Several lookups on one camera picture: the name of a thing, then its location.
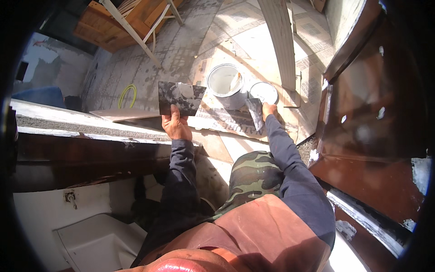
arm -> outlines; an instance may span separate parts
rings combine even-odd
[[[329,200],[303,163],[293,140],[276,117],[263,106],[271,153],[284,172],[279,196],[331,249],[335,241],[335,216]]]
[[[201,219],[192,132],[186,118],[180,117],[180,111],[174,105],[171,105],[171,115],[162,115],[162,127],[172,139],[172,150],[160,200],[160,215],[148,230],[132,268],[151,251],[196,226]]]

lips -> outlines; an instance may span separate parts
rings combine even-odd
[[[171,258],[156,264],[156,272],[207,272],[203,266],[197,262],[180,259]]]

paint can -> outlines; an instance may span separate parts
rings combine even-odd
[[[209,91],[228,110],[237,110],[243,107],[248,97],[242,74],[238,85],[230,91],[231,81],[239,72],[239,69],[235,65],[221,64],[214,67],[206,79]]]
[[[257,82],[249,90],[249,98],[258,98],[260,101],[272,105],[278,102],[278,92],[268,82]]]

yellow hose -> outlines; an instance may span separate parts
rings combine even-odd
[[[134,105],[134,103],[135,103],[135,101],[136,101],[137,89],[136,89],[136,86],[135,86],[134,84],[130,84],[130,85],[128,85],[127,87],[125,87],[124,91],[123,91],[122,94],[121,94],[121,97],[119,98],[119,101],[118,101],[118,109],[121,108],[122,100],[124,99],[125,94],[127,93],[127,91],[128,91],[130,88],[133,89],[133,92],[134,92],[133,102],[131,102],[130,108],[133,107],[133,105]]]

paint can lid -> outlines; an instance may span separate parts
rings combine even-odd
[[[252,85],[249,97],[259,98],[261,102],[268,104],[275,104],[278,101],[278,92],[272,84],[262,81]]]

